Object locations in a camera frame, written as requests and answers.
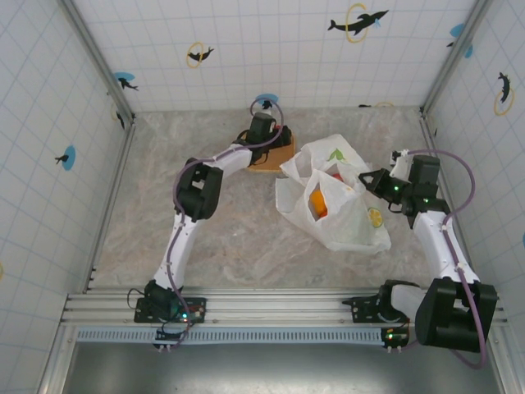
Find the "green logo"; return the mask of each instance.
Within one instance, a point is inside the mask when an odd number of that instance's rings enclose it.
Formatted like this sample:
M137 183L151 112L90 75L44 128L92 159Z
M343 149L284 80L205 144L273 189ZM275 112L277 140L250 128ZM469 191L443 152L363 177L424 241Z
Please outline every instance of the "green logo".
M340 162L346 161L345 156L343 156L343 153L340 150L338 150L338 149L334 150L331 153L330 158L328 159L328 161L332 160L333 158L336 158Z

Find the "gray floor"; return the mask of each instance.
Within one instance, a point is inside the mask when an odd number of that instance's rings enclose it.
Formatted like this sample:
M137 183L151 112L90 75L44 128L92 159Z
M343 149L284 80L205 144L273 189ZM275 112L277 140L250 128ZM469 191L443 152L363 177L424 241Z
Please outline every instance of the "gray floor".
M490 365L475 371L448 351L401 355L349 345L77 345L71 394L496 394Z
M342 134L374 169L393 149L424 147L416 108L285 110L300 149ZM143 286L164 255L173 221L171 186L189 157L221 152L249 126L247 110L164 112L139 117L92 286ZM390 250L332 252L275 208L276 175L238 172L222 187L203 226L185 285L209 287L378 286L386 279L429 283L427 263L406 218L381 206Z

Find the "yellow ring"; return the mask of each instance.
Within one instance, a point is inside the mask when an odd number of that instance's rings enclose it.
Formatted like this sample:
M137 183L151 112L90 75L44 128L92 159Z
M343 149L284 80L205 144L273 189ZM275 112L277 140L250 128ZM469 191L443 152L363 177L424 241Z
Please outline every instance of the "yellow ring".
M355 3L354 5L352 5L349 9L348 9L348 12L346 12L346 20L345 20L345 33L346 33L346 39L348 40L349 43L352 43L352 44L356 44L356 43L360 43L361 41L363 41L366 37L367 37L367 34L368 34L368 27L365 29L364 31L364 35L363 37L361 37L360 39L356 39L356 40L353 40L350 38L349 34L348 34L348 19L350 17L350 13L352 12L352 10L356 7L360 7L362 8L364 11L367 10L367 8L361 4L360 2L357 2Z
M191 50L192 50L193 48L195 48L197 45L200 45L200 57L199 57L199 62L198 62L196 65L192 66L191 64L189 64L189 59L190 59L190 57L189 57L189 53L190 53ZM189 49L188 49L188 53L186 53L186 64L188 65L189 68L197 68L198 66L200 66L200 63L201 63L201 61L203 60L203 56L204 56L204 44L201 43L200 41L198 41L198 42L196 42L196 43L193 43L193 44L191 45L191 47L189 47Z
M510 93L512 93L512 98L510 99L510 104L509 104L509 107L507 109L505 109L503 112L498 112L498 100L500 99L501 96L503 96L503 92L500 91L496 96L495 96L495 100L494 100L494 113L498 116L498 117L502 117L503 115L506 115L506 113L508 111L510 111L510 109L512 108L513 104L514 104L514 98L516 97L515 94L514 94L514 90L512 88L509 88L510 90Z
M115 103L112 104L112 106L109 108L109 114L111 115L113 121L117 121L118 120L118 117L116 117L116 108L115 108Z

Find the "marble floor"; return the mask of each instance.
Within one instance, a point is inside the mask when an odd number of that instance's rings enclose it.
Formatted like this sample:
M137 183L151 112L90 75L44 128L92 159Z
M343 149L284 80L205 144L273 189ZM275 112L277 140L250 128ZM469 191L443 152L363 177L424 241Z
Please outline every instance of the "marble floor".
M342 134L372 168L393 149L425 147L416 108L287 109L296 149ZM143 286L162 261L173 222L172 182L189 157L222 151L244 129L247 110L156 112L139 116L92 286ZM381 206L390 250L332 252L275 208L281 174L237 172L222 184L217 211L202 227L186 286L379 286L386 279L428 285L427 262L406 218Z

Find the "white plastic bag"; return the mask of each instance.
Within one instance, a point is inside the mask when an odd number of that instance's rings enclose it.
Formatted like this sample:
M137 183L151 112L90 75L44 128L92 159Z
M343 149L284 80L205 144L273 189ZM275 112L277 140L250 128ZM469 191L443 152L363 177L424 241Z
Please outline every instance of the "white plastic bag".
M276 180L276 207L295 226L330 250L375 254L390 248L382 219L374 221L374 226L369 217L369 212L381 214L377 198L358 179L358 174L370 169L342 135L306 144L281 169L288 178ZM335 173L345 183L331 176ZM324 218L317 216L310 203L316 189L325 200Z

